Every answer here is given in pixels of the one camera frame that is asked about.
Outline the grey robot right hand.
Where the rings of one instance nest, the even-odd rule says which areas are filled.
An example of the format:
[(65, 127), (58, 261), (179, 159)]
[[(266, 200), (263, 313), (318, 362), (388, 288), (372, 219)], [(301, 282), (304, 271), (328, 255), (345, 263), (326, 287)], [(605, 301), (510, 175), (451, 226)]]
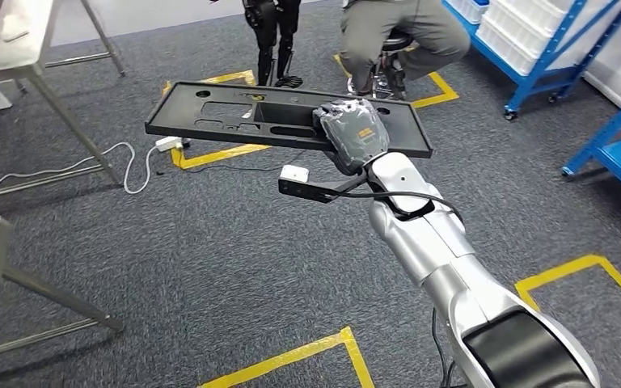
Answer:
[(373, 159), (388, 151), (390, 138), (367, 99), (338, 99), (315, 108), (314, 126), (333, 149), (325, 154), (344, 175), (357, 175)]

